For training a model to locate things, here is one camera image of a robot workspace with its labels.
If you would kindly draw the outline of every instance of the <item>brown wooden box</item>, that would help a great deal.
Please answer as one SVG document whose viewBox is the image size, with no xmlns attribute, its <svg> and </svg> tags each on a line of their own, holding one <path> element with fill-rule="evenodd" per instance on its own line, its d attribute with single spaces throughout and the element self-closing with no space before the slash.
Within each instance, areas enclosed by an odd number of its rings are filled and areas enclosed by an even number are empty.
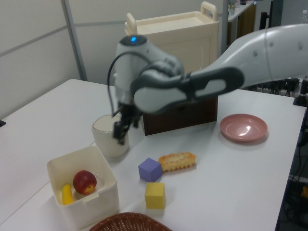
<svg viewBox="0 0 308 231">
<path fill-rule="evenodd" d="M 218 97 L 199 103 L 179 105 L 161 115 L 144 114 L 141 125 L 145 135 L 186 128 L 217 120 Z"/>
</svg>

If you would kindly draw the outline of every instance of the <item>white plastic box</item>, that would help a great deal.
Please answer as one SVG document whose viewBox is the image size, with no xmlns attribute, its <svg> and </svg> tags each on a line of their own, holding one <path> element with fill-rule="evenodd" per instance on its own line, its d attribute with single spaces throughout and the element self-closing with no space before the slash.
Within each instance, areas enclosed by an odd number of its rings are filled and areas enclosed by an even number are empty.
<svg viewBox="0 0 308 231">
<path fill-rule="evenodd" d="M 129 13 L 125 31 L 127 35 L 145 35 L 160 49 L 177 56 L 186 73 L 209 66 L 218 56 L 218 13 L 208 2 L 201 4 L 201 12 L 143 20 L 135 20 Z"/>
<path fill-rule="evenodd" d="M 96 146 L 90 146 L 48 162 L 47 170 L 58 204 L 66 222 L 74 229 L 94 224 L 119 210 L 117 181 L 106 159 Z M 97 180 L 94 192 L 88 196 L 77 193 L 73 178 L 81 170 L 93 173 Z M 62 187 L 69 183 L 75 202 L 62 203 Z"/>
</svg>

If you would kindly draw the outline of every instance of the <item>cable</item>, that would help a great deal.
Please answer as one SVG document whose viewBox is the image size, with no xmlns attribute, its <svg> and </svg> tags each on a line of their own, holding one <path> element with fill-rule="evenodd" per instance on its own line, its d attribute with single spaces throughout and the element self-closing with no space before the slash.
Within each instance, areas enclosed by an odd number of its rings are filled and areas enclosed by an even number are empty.
<svg viewBox="0 0 308 231">
<path fill-rule="evenodd" d="M 285 201 L 283 201 L 282 203 L 282 208 L 284 211 L 284 214 L 286 215 L 287 220 L 279 220 L 279 222 L 290 222 L 293 221 L 292 217 L 289 217 L 289 213 L 292 211 L 292 208 L 289 206 L 289 208 L 287 208 L 287 210 L 285 209 Z"/>
<path fill-rule="evenodd" d="M 111 96 L 111 92 L 110 92 L 110 75 L 111 75 L 111 71 L 112 71 L 112 68 L 114 67 L 116 61 L 122 57 L 123 55 L 126 55 L 126 54 L 131 54 L 131 55 L 135 55 L 135 56 L 138 56 L 139 58 L 142 58 L 144 61 L 146 61 L 147 63 L 150 63 L 150 60 L 144 56 L 143 54 L 141 53 L 138 53 L 138 52 L 135 52 L 135 51 L 127 51 L 127 52 L 124 52 L 120 55 L 118 55 L 111 63 L 110 67 L 109 67 L 109 71 L 108 71 L 108 76 L 107 76 L 107 89 L 108 89 L 108 96 L 109 96 L 109 101 L 110 101 L 110 105 L 111 105 L 111 114 L 112 114 L 112 117 L 114 117 L 119 111 L 116 112 L 116 114 L 114 113 L 114 104 L 113 104 L 113 101 L 112 101 L 112 96 Z"/>
<path fill-rule="evenodd" d="M 295 174 L 292 176 L 292 178 L 291 178 L 291 180 L 290 180 L 291 182 L 294 180 L 294 177 L 296 176 L 296 174 L 298 173 L 298 171 L 300 170 L 300 167 L 301 167 L 300 148 L 301 148 L 301 147 L 298 147 L 299 165 L 298 165 L 297 171 L 295 172 Z"/>
<path fill-rule="evenodd" d="M 300 179 L 300 177 L 301 177 L 302 174 L 303 174 L 303 171 L 304 171 L 304 169 L 305 169 L 305 166 L 306 166 L 307 162 L 308 162 L 308 158 L 306 159 L 306 161 L 305 161 L 305 163 L 304 163 L 304 165 L 303 165 L 303 168 L 302 168 L 302 170 L 300 171 L 300 173 L 299 173 L 299 175 L 298 175 L 298 179 L 297 179 L 297 183 L 296 183 L 296 188 L 297 188 L 297 184 L 298 184 L 298 182 L 299 182 L 299 179 Z"/>
</svg>

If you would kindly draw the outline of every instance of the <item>white mug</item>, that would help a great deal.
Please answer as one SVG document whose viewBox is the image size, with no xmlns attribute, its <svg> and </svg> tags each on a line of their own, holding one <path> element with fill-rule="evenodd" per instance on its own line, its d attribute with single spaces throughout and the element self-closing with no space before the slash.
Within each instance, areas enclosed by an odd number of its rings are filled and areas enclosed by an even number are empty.
<svg viewBox="0 0 308 231">
<path fill-rule="evenodd" d="M 120 117 L 104 115 L 98 118 L 92 125 L 92 133 L 96 146 L 100 149 L 105 157 L 119 157 L 126 153 L 129 148 L 128 134 L 124 138 L 124 145 L 118 143 L 113 137 L 114 123 L 119 121 Z"/>
</svg>

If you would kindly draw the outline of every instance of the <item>yellow cube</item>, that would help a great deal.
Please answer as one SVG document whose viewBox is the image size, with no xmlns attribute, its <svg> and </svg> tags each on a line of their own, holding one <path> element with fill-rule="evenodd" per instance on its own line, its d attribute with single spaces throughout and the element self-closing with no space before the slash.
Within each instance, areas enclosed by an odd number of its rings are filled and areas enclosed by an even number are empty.
<svg viewBox="0 0 308 231">
<path fill-rule="evenodd" d="M 144 194 L 146 208 L 165 208 L 164 183 L 148 182 Z"/>
</svg>

